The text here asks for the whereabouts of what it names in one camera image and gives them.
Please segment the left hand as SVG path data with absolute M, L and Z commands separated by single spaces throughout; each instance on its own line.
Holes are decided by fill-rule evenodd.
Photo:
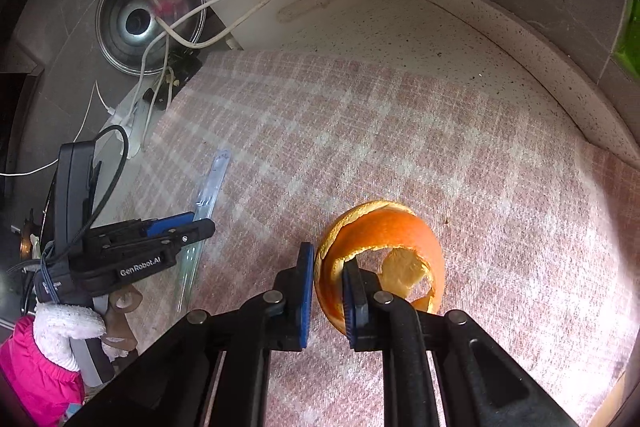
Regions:
M 108 307 L 103 315 L 106 329 L 101 343 L 111 361 L 125 358 L 137 349 L 138 340 L 129 326 L 127 315 L 136 311 L 142 300 L 142 294 L 134 285 L 127 285 L 108 296 Z

